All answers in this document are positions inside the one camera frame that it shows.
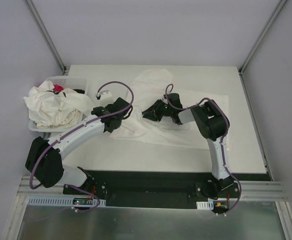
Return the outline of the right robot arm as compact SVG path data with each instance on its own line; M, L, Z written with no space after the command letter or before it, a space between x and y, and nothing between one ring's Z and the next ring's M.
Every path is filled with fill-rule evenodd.
M202 105L183 108L179 94L169 93L144 110L142 117L154 122L161 121L163 117L170 117L177 125L196 123L209 147L211 192L219 198L228 193L229 187L234 183L229 169L226 147L230 122L214 100L205 98Z

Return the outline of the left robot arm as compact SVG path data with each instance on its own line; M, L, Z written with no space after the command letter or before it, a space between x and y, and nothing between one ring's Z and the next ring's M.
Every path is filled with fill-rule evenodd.
M85 195L91 191L91 177L82 167L71 167L63 160L93 137L112 133L128 118L132 105L121 97L114 103L93 108L82 122L49 139L41 136L32 141L25 168L31 173L30 188L51 188L56 184L74 186Z

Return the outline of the white red-print t-shirt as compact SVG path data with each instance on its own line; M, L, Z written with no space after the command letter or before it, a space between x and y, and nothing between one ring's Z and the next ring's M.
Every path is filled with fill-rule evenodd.
M144 144L208 150L207 140L195 122L177 125L168 116L164 116L161 121L142 117L144 110L163 98L165 88L173 82L173 78L173 74L165 68L141 72L130 84L134 93L132 113L110 137Z

